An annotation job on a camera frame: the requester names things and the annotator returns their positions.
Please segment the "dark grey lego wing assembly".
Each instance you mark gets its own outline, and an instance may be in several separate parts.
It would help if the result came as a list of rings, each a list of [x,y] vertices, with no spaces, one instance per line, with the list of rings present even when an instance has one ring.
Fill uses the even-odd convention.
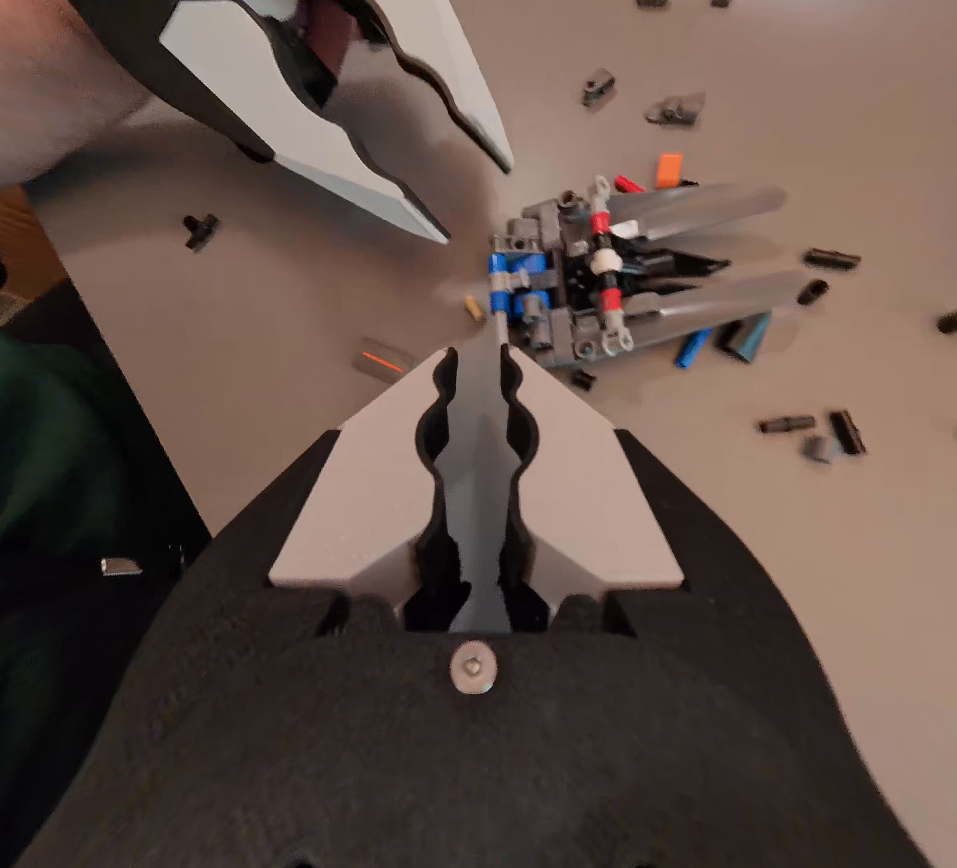
[[[802,273],[722,278],[728,260],[676,245],[784,200],[778,187],[735,183],[622,194],[596,177],[583,194],[533,204],[492,238],[489,310],[500,340],[556,370],[806,304]]]

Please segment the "grey angled lego piece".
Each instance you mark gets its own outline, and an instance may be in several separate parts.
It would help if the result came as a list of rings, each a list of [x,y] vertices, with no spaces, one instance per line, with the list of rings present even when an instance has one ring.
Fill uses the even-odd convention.
[[[704,92],[668,96],[649,107],[644,117],[660,127],[693,129],[699,123],[705,99]]]

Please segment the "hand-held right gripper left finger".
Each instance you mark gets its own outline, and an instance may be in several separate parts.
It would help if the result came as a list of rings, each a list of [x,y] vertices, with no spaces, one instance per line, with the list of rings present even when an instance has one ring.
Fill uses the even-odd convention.
[[[437,351],[341,425],[268,579],[375,596],[408,631],[445,633],[469,596],[437,458],[459,371]]]

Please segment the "grey tile with orange stripe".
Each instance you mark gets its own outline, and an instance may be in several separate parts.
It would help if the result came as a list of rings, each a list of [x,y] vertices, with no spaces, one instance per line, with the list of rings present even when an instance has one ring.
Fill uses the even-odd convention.
[[[412,354],[371,337],[358,340],[352,358],[353,369],[389,384],[404,379],[418,364]]]

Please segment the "group of black lego pins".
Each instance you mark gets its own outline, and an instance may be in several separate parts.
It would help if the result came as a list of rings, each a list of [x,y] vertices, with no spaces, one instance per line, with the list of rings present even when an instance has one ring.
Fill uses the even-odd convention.
[[[568,387],[597,407],[601,393],[622,401],[672,438],[700,449],[699,438],[724,423],[749,424],[763,435],[830,435],[840,453],[869,451],[906,464],[948,454],[955,464],[955,313],[933,331],[893,311],[911,309],[910,290],[897,278],[860,302],[862,258],[808,249],[802,273],[812,291],[802,305],[772,311],[772,322],[752,364],[716,348],[726,326],[713,330],[688,370],[675,367],[685,339],[572,368]],[[599,387],[596,393],[594,386]]]

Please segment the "person's left forearm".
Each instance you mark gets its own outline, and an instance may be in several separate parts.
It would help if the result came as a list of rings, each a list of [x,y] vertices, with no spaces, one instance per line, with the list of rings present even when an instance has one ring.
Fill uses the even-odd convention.
[[[47,173],[150,99],[66,0],[1,0],[3,189]]]

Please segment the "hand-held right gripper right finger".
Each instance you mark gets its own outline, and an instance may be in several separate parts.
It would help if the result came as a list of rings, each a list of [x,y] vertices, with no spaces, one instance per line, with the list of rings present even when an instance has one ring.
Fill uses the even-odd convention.
[[[684,573],[616,428],[520,350],[499,349],[508,489],[499,589],[510,628],[543,633],[570,597],[676,589]]]

